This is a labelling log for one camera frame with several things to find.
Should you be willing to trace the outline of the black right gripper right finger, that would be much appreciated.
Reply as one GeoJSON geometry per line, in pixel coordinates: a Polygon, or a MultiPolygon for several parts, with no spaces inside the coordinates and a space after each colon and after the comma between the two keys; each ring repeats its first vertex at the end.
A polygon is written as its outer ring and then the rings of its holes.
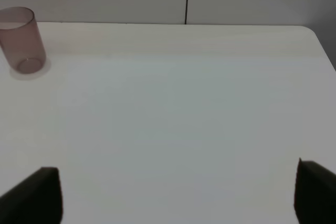
{"type": "Polygon", "coordinates": [[[314,161],[300,159],[293,206],[300,224],[334,224],[335,173],[314,161]]]}

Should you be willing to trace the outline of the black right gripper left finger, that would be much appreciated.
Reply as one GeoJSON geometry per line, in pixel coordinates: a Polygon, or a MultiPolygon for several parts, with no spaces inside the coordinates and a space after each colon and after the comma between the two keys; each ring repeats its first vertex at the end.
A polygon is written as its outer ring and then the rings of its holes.
{"type": "Polygon", "coordinates": [[[1,195],[1,223],[61,223],[59,169],[42,167],[1,195]]]}

